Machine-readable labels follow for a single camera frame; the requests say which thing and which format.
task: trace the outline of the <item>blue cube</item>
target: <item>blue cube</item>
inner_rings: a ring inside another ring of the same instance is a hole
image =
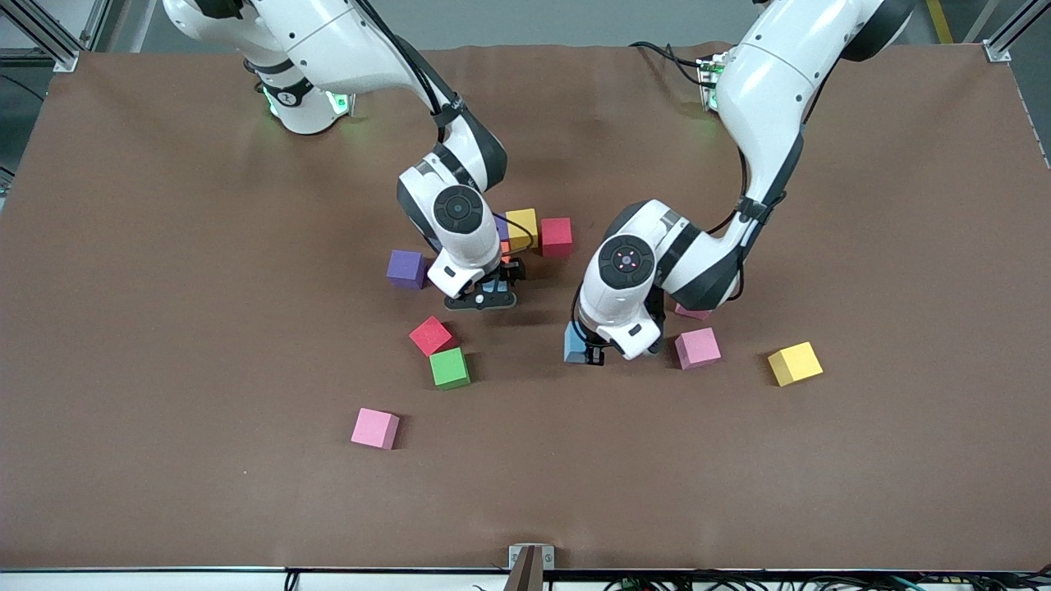
[[[565,340],[562,346],[562,359],[565,363],[588,363],[588,345],[577,333],[578,329],[583,332],[579,323],[571,322],[565,325]]]

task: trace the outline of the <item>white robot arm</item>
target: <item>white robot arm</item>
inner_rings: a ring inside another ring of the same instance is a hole
[[[612,345],[628,360],[656,352],[663,291],[689,310],[712,310],[731,299],[745,258],[799,161],[804,107],[841,57],[874,56],[905,28],[913,6],[914,0],[770,2],[724,57],[715,87],[720,117],[750,179],[725,232],[715,238],[659,201],[621,211],[574,305],[593,351]]]
[[[515,304],[510,291],[469,292],[483,279],[523,279],[519,262],[501,264],[496,224],[481,197],[503,179],[507,152],[368,0],[164,0],[164,7],[190,37],[244,54],[274,115],[296,134],[324,131],[346,113],[333,97],[414,91],[431,110],[438,141],[401,174],[397,200],[438,253],[428,278],[452,308]]]

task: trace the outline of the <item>black plastic bracket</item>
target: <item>black plastic bracket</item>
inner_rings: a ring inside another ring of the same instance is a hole
[[[271,86],[269,84],[263,84],[266,91],[273,100],[277,101],[284,106],[294,107],[303,104],[303,97],[307,96],[307,93],[314,88],[312,82],[304,78],[291,86],[285,86],[284,88],[279,88],[276,86]]]
[[[500,263],[492,272],[481,278],[470,291],[456,298],[446,298],[447,310],[485,310],[487,308],[511,308],[518,303],[518,297],[511,291],[515,282],[526,280],[526,265],[521,259],[513,258],[509,263]],[[504,291],[487,291],[481,286],[489,282],[506,282]]]
[[[442,106],[437,115],[431,116],[431,119],[434,120],[434,124],[439,129],[445,129],[453,120],[462,115],[465,110],[467,110],[467,103],[463,102],[463,99],[459,95],[453,95],[452,102]]]

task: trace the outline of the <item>black cable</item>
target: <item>black cable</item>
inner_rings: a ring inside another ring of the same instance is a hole
[[[650,43],[648,41],[636,41],[635,43],[632,43],[631,45],[628,45],[628,47],[643,47],[643,48],[646,48],[646,49],[653,49],[654,52],[657,52],[658,54],[660,54],[660,56],[662,58],[664,58],[665,60],[669,60],[672,63],[674,63],[675,67],[679,68],[679,72],[682,73],[682,76],[685,77],[686,80],[689,80],[691,82],[693,82],[694,84],[697,84],[698,86],[704,86],[705,88],[715,88],[716,87],[716,85],[713,84],[713,83],[710,83],[710,82],[701,82],[700,80],[697,80],[693,76],[691,76],[689,73],[686,72],[686,69],[683,66],[684,65],[688,65],[691,67],[697,67],[697,62],[696,61],[684,60],[684,59],[680,58],[679,56],[676,56],[675,52],[672,49],[672,44],[671,43],[668,43],[667,45],[665,45],[664,49],[661,49],[660,47],[658,47],[657,45],[654,45],[653,43]],[[712,56],[702,56],[702,57],[700,57],[698,59],[699,60],[705,60],[705,59],[709,59],[709,58],[712,58]]]
[[[584,342],[584,345],[592,347],[594,349],[604,349],[606,347],[612,347],[613,343],[592,343],[588,340],[588,337],[580,330],[579,321],[577,320],[577,303],[580,302],[580,290],[583,288],[584,282],[580,281],[577,285],[576,292],[573,293],[573,303],[570,304],[570,324],[573,326],[573,331],[577,333],[577,337]]]
[[[21,86],[23,90],[25,90],[26,93],[28,93],[28,94],[33,95],[34,97],[37,97],[38,99],[40,99],[40,102],[44,102],[44,98],[42,96],[40,96],[40,93],[34,90],[33,88],[29,88],[28,86],[26,86],[25,84],[22,84],[18,80],[15,80],[14,78],[7,76],[6,74],[0,74],[0,78],[3,78],[4,80],[6,80],[7,82],[11,82],[12,84],[17,84],[17,85]]]
[[[660,54],[661,57],[663,57],[666,60],[675,60],[676,62],[678,62],[678,63],[680,63],[682,65],[689,65],[689,66],[695,66],[695,67],[697,66],[697,62],[692,62],[692,61],[688,61],[688,60],[684,60],[682,58],[675,57],[674,55],[668,54],[664,49],[658,47],[657,45],[654,45],[653,43],[651,43],[648,41],[636,41],[635,43],[632,43],[631,45],[628,45],[628,47],[644,47],[646,49],[653,49],[654,52],[657,52],[658,54]]]
[[[818,91],[813,94],[813,100],[810,101],[810,108],[806,109],[806,117],[803,118],[803,125],[806,125],[806,122],[810,120],[810,114],[813,113],[813,107],[818,106],[818,99],[821,98],[821,91],[825,89],[825,83],[828,82],[828,79],[832,76],[832,70],[836,69],[836,64],[838,63],[840,63],[839,58],[832,62],[832,67],[828,68],[828,75],[826,75],[825,79],[821,81],[821,85],[818,86]]]
[[[716,87],[716,85],[713,84],[712,82],[701,82],[700,80],[695,80],[694,77],[691,76],[688,72],[686,72],[686,68],[682,67],[682,63],[681,62],[684,61],[684,60],[680,60],[679,57],[675,55],[675,52],[672,49],[672,44],[671,43],[667,44],[666,48],[667,48],[667,55],[672,56],[672,63],[675,64],[675,67],[679,68],[679,72],[682,73],[682,76],[686,80],[689,80],[694,84],[697,84],[698,86],[703,86],[705,88],[712,88],[712,89],[714,89]],[[692,65],[694,67],[697,67],[697,62],[694,62]]]
[[[737,156],[741,160],[741,197],[744,197],[745,191],[748,190],[748,163],[744,160],[744,152],[741,151],[741,148],[737,148]],[[737,210],[730,211],[729,216],[726,216],[726,219],[719,222],[719,225],[716,227],[707,230],[707,233],[716,233],[717,231],[723,229],[736,215]]]
[[[295,591],[300,585],[300,571],[289,569],[285,574],[285,591]]]
[[[358,4],[362,6],[362,9],[365,11],[365,14],[370,19],[372,19],[372,22],[374,22],[376,26],[379,27],[379,30],[387,36],[387,39],[389,39],[391,44],[394,45],[394,48],[397,49],[397,53],[401,56],[401,59],[405,60],[407,64],[409,64],[409,69],[411,69],[412,73],[416,76],[416,80],[419,82],[419,85],[424,87],[424,93],[427,94],[427,100],[431,102],[431,115],[438,115],[439,113],[441,113],[441,105],[438,104],[438,98],[434,94],[434,88],[431,87],[431,81],[427,78],[427,76],[424,75],[423,70],[419,69],[419,66],[416,65],[414,61],[412,61],[412,58],[409,57],[409,53],[406,50],[405,47],[401,46],[401,43],[398,41],[397,36],[394,35],[394,32],[392,32],[390,27],[387,26],[387,23],[384,22],[384,19],[379,16],[379,13],[377,13],[376,9],[372,7],[372,3],[369,2],[369,0],[358,0]]]
[[[508,252],[507,254],[504,254],[504,257],[510,257],[512,254],[517,254],[519,252],[524,252],[524,251],[529,250],[530,248],[533,248],[533,246],[536,244],[536,242],[535,242],[535,240],[533,238],[533,232],[531,232],[528,229],[526,229],[526,226],[519,224],[518,222],[512,222],[511,220],[504,218],[503,216],[500,216],[499,213],[493,213],[493,217],[494,218],[498,218],[500,220],[503,220],[504,222],[511,224],[512,226],[515,226],[516,228],[518,228],[518,229],[522,230],[523,232],[526,232],[527,236],[529,236],[529,246],[527,246],[524,248],[519,248],[518,250],[512,250],[511,252]]]

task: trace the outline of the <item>green led light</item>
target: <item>green led light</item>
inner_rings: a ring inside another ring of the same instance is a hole
[[[270,93],[266,88],[263,88],[263,96],[266,97],[266,102],[270,105],[270,114],[277,119],[281,119],[281,116],[277,115],[277,107],[273,105],[273,99],[270,97]]]
[[[329,98],[329,103],[332,104],[332,110],[334,110],[336,115],[343,115],[347,113],[349,108],[348,107],[349,101],[347,100],[347,95],[333,95],[332,93],[329,93],[327,90],[325,91],[325,95]]]

